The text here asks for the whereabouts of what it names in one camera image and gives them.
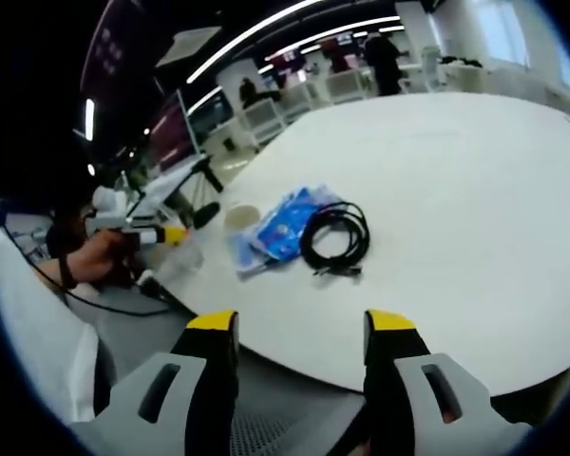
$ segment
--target human hand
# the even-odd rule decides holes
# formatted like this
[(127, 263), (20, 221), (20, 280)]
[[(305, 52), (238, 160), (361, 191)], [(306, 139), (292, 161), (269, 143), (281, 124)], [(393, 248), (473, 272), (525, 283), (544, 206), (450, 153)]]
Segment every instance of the human hand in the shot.
[(118, 262), (123, 262), (128, 245), (123, 234), (103, 230), (67, 256), (67, 266), (77, 282), (103, 278)]

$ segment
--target black cable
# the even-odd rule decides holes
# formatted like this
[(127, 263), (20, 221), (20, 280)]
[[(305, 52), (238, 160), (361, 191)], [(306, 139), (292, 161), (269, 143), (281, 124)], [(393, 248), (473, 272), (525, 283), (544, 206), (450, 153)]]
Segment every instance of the black cable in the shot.
[[(12, 233), (9, 231), (9, 228), (7, 228), (6, 223), (4, 225), (2, 225), (2, 228), (4, 228), (4, 231), (6, 232), (10, 241), (13, 244), (15, 244), (15, 247), (17, 247), (17, 250), (19, 250), (19, 252), (23, 256), (23, 258), (26, 259), (26, 261), (29, 263), (29, 265), (32, 268), (34, 268), (38, 272), (38, 274), (40, 274), (42, 277), (44, 277), (49, 283), (51, 283), (53, 286), (57, 287), (57, 289), (63, 295), (69, 295), (75, 299), (78, 299), (81, 302), (84, 302), (88, 306), (94, 307), (96, 309), (101, 309), (103, 311), (112, 312), (114, 314), (123, 314), (123, 315), (129, 315), (129, 316), (137, 316), (137, 317), (147, 317), (147, 316), (168, 314), (171, 312), (171, 309), (163, 309), (161, 311), (145, 312), (145, 313), (122, 311), (120, 309), (112, 309), (111, 307), (102, 306), (101, 304), (97, 304), (95, 302), (88, 301), (88, 300), (84, 299), (83, 297), (77, 296), (76, 294), (74, 294), (70, 290), (68, 290), (66, 287), (64, 287), (61, 283), (58, 283), (55, 280), (53, 280), (51, 277), (49, 277), (47, 275), (47, 273), (45, 273), (43, 270), (41, 270), (31, 259), (28, 258), (28, 256), (25, 254), (23, 249), (21, 247), (19, 247), (19, 244), (17, 244), (17, 242), (15, 241), (14, 237), (12, 236)], [(163, 301), (162, 299), (157, 299), (157, 300), (159, 300), (160, 302), (164, 302), (164, 303), (169, 304), (167, 301)]]
[[(351, 212), (352, 207), (358, 214)], [(336, 228), (349, 234), (349, 245), (345, 252), (336, 256), (322, 256), (314, 249), (314, 236), (324, 228)], [(363, 259), (370, 248), (370, 229), (359, 206), (352, 202), (335, 202), (317, 210), (300, 238), (300, 254), (314, 269), (314, 274), (335, 276), (359, 276)]]

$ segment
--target table surface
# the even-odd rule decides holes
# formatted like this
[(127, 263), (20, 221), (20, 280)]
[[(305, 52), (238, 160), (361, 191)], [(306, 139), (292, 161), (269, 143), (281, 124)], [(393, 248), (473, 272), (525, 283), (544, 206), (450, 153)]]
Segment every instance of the table surface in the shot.
[[(313, 277), (301, 259), (240, 280), (226, 210), (266, 213), (321, 183), (366, 213), (360, 282)], [(221, 204), (197, 233), (200, 269), (169, 275), (169, 257), (158, 279), (195, 313), (238, 310), (240, 343), (283, 366), (362, 390), (363, 313), (374, 308), (412, 319), (432, 352), (492, 395), (570, 367), (570, 123), (559, 111), (463, 93), (317, 110), (243, 169)]]

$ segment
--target white shirt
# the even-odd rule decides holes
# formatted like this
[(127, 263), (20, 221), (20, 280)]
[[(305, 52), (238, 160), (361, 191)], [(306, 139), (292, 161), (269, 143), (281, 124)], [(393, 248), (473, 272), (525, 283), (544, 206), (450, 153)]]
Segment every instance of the white shirt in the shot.
[(97, 334), (40, 281), (1, 230), (0, 316), (41, 402), (66, 425), (93, 419)]

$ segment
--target ceiling light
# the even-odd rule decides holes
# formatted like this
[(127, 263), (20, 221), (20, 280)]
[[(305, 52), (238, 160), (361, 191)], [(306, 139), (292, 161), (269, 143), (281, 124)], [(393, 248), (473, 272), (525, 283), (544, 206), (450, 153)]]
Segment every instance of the ceiling light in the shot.
[(196, 111), (201, 106), (203, 106), (206, 102), (208, 102), (212, 97), (215, 97), (216, 95), (218, 95), (220, 90), (221, 90), (221, 87), (218, 85), (216, 88), (214, 88), (208, 94), (206, 94), (204, 97), (202, 97), (196, 103), (194, 103), (192, 105), (192, 107), (190, 107), (190, 109), (188, 109), (188, 115), (191, 115), (194, 111)]
[(386, 33), (387, 31), (397, 31), (397, 30), (405, 30), (406, 28), (403, 26), (397, 26), (397, 27), (384, 27), (384, 28), (380, 28), (378, 31), (380, 33)]
[(93, 116), (95, 115), (95, 104), (92, 100), (86, 100), (85, 106), (85, 138), (93, 141)]
[(320, 50), (321, 49), (321, 45), (314, 45), (314, 46), (310, 46), (307, 47), (305, 49), (300, 50), (300, 54), (304, 55), (304, 54), (308, 54), (309, 52), (315, 52), (316, 50)]
[(377, 19), (370, 19), (369, 21), (355, 22), (354, 24), (348, 24), (347, 26), (332, 28), (331, 30), (327, 30), (327, 31), (324, 31), (322, 33), (318, 33), (314, 36), (311, 36), (310, 38), (306, 38), (305, 40), (298, 41), (297, 43), (293, 43), (292, 45), (284, 47), (283, 49), (275, 52), (270, 57), (266, 57), (266, 60), (271, 60), (278, 55), (284, 54), (285, 52), (289, 52), (290, 50), (294, 50), (296, 48), (299, 48), (300, 46), (308, 45), (309, 43), (312, 43), (313, 41), (320, 40), (321, 38), (326, 38), (328, 36), (332, 36), (332, 35), (341, 33), (343, 31), (348, 31), (351, 29), (358, 29), (359, 27), (371, 26), (373, 24), (382, 24), (384, 22), (398, 21), (400, 19), (401, 18), (399, 16), (378, 17)]
[(279, 11), (276, 14), (273, 14), (270, 17), (267, 17), (263, 21), (258, 22), (253, 27), (249, 28), (247, 31), (242, 32), (237, 38), (232, 40), (226, 46), (222, 47), (218, 52), (213, 54), (211, 57), (207, 59), (207, 61), (199, 66), (194, 73), (186, 79), (187, 84), (191, 84), (197, 80), (197, 78), (204, 73), (211, 65), (217, 62), (220, 58), (222, 58), (226, 53), (230, 52), (233, 48), (241, 44), (243, 41), (251, 37), (252, 35), (258, 33), (260, 30), (265, 29), (266, 27), (270, 26), (271, 24), (275, 23), (276, 21), (281, 20), (282, 18), (293, 14), (296, 11), (300, 11), (304, 8), (307, 8), (315, 3), (323, 2), (325, 0), (304, 0), (303, 2), (296, 3), (286, 9)]
[(265, 67), (262, 67), (259, 69), (259, 71), (257, 72), (258, 74), (264, 74), (266, 71), (270, 71), (271, 69), (273, 69), (275, 66), (273, 64), (268, 64)]

